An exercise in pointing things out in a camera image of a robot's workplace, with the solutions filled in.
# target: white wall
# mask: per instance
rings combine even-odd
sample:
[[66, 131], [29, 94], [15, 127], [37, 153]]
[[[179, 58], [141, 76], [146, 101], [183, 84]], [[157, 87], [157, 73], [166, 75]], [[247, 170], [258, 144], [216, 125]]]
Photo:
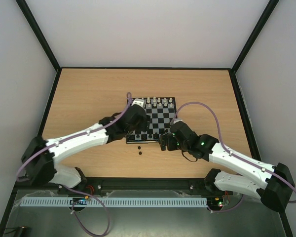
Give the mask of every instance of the white wall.
[[[296, 0], [278, 3], [237, 76], [262, 159], [296, 183]], [[286, 213], [296, 236], [296, 204]]]
[[27, 0], [61, 66], [232, 67], [268, 0]]
[[0, 221], [55, 71], [16, 1], [0, 0]]

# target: black mount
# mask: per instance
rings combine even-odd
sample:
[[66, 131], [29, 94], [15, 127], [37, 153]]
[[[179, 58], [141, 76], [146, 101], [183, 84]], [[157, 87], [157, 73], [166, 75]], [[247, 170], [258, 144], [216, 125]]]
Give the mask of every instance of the black mount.
[[[105, 117], [99, 121], [99, 124], [107, 125], [119, 114], [115, 113], [111, 117]], [[106, 134], [109, 136], [108, 143], [120, 140], [135, 130], [146, 132], [149, 123], [150, 116], [146, 115], [144, 108], [139, 105], [131, 105], [116, 123], [106, 128]]]
[[208, 134], [198, 136], [182, 121], [173, 124], [170, 131], [172, 134], [161, 135], [159, 138], [161, 150], [165, 151], [166, 147], [169, 151], [182, 150], [196, 159], [209, 161], [213, 146], [219, 142], [217, 138]]
[[[278, 174], [295, 187], [291, 172], [286, 165], [278, 163], [274, 169], [274, 173]], [[261, 196], [261, 202], [265, 206], [273, 211], [283, 212], [286, 209], [293, 190], [272, 175], [272, 177], [267, 180], [265, 190], [257, 189], [257, 193]]]

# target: black frame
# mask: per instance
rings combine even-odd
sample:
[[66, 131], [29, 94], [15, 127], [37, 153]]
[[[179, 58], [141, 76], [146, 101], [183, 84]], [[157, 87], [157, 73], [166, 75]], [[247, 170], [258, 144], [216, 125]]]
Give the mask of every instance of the black frame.
[[[242, 62], [244, 61], [245, 57], [247, 56], [248, 52], [250, 51], [251, 47], [253, 46], [255, 40], [257, 39], [258, 35], [260, 34], [260, 32], [262, 31], [264, 25], [266, 24], [267, 20], [269, 19], [269, 17], [271, 16], [274, 8], [276, 7], [277, 3], [279, 2], [279, 0], [269, 0], [265, 10], [263, 11], [261, 17], [259, 18], [256, 26], [254, 27], [252, 33], [250, 34], [246, 44], [244, 45], [241, 53], [239, 54], [235, 64], [233, 65], [232, 68], [169, 68], [169, 67], [61, 67], [59, 65], [59, 63], [57, 62], [56, 57], [54, 56], [46, 38], [44, 37], [42, 31], [39, 28], [39, 25], [37, 23], [37, 21], [35, 20], [29, 6], [27, 5], [25, 0], [16, 0], [16, 2], [18, 3], [21, 11], [23, 12], [25, 18], [27, 19], [29, 25], [31, 26], [33, 32], [35, 33], [38, 41], [40, 42], [42, 48], [44, 49], [47, 57], [49, 58], [51, 64], [53, 65], [55, 71], [56, 71], [56, 77], [54, 80], [54, 84], [52, 86], [52, 90], [51, 93], [49, 95], [49, 99], [47, 102], [47, 106], [39, 127], [39, 131], [38, 131], [38, 135], [41, 135], [43, 133], [45, 124], [46, 124], [46, 120], [48, 117], [48, 113], [52, 104], [52, 100], [57, 88], [57, 84], [59, 81], [59, 77], [61, 74], [61, 71], [63, 68], [85, 68], [85, 69], [137, 69], [137, 70], [141, 70], [141, 69], [151, 69], [151, 70], [228, 70], [229, 71], [229, 75], [230, 75], [230, 79], [231, 79], [231, 83], [232, 83], [232, 87], [235, 93], [235, 98], [237, 101], [237, 105], [239, 108], [239, 113], [241, 116], [241, 120], [245, 129], [245, 133], [246, 133], [246, 137], [248, 140], [248, 144], [249, 144], [249, 148], [250, 148], [250, 152], [252, 155], [252, 158], [257, 159], [257, 160], [261, 160], [260, 154], [259, 154], [259, 150], [257, 147], [257, 143], [252, 131], [252, 127], [251, 127], [251, 123], [247, 114], [247, 110], [244, 104], [244, 100], [242, 98], [241, 95], [241, 91], [239, 88], [239, 84], [237, 81], [237, 77], [236, 77], [236, 72], [238, 71], [238, 69], [240, 68]], [[137, 178], [90, 178], [93, 179], [95, 182], [101, 182], [102, 185], [108, 184], [108, 188], [106, 190], [112, 189], [112, 187], [116, 188], [116, 189], [120, 189], [123, 190], [123, 188], [125, 188], [125, 186], [129, 187], [129, 186], [134, 186], [134, 190], [147, 190], [148, 189], [153, 189], [155, 187], [156, 190], [158, 190], [159, 188], [163, 189], [165, 188], [165, 184], [168, 187], [172, 187], [169, 190], [186, 190], [186, 191], [190, 191], [190, 192], [194, 192], [193, 194], [198, 194], [199, 190], [191, 190], [190, 186], [192, 183], [196, 182], [196, 180], [202, 180], [202, 179], [137, 179]], [[16, 183], [10, 199], [8, 201], [6, 210], [4, 212], [3, 218], [1, 220], [1, 224], [0, 224], [0, 237], [3, 236], [4, 233], [4, 229], [6, 228], [6, 224], [9, 218], [9, 214], [10, 211], [12, 209], [12, 206], [14, 204], [14, 200], [16, 197], [16, 193], [19, 189], [31, 189], [31, 190], [35, 190], [35, 189], [57, 189], [56, 185], [46, 185], [46, 186], [42, 186], [42, 187], [33, 187], [33, 186], [29, 186], [27, 184], [18, 184]], [[286, 214], [285, 212], [280, 213], [280, 217], [282, 220], [282, 224], [283, 224], [283, 228], [284, 231], [286, 233], [286, 236], [288, 237], [292, 237], [292, 231], [289, 225], [289, 222], [287, 220]]]

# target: white cable channel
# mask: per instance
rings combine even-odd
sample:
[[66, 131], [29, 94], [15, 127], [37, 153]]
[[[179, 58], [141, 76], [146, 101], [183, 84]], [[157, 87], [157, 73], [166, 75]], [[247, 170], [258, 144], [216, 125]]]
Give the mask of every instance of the white cable channel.
[[[99, 197], [107, 207], [207, 207], [206, 198], [132, 198]], [[71, 207], [72, 197], [24, 197], [20, 206], [26, 207]], [[102, 207], [96, 200], [79, 201], [75, 206]]]

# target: black cable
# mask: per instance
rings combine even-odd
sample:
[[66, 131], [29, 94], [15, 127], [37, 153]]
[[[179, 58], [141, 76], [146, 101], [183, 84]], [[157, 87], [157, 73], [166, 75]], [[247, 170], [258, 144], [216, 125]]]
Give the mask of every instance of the black cable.
[[15, 228], [14, 230], [10, 231], [10, 232], [7, 232], [7, 233], [4, 233], [4, 235], [7, 235], [9, 233], [12, 233], [12, 232], [15, 232], [17, 228]]
[[187, 158], [184, 154], [183, 151], [181, 151], [182, 156], [187, 159], [189, 162], [197, 162], [197, 159], [195, 158], [195, 161], [190, 160], [189, 158]]

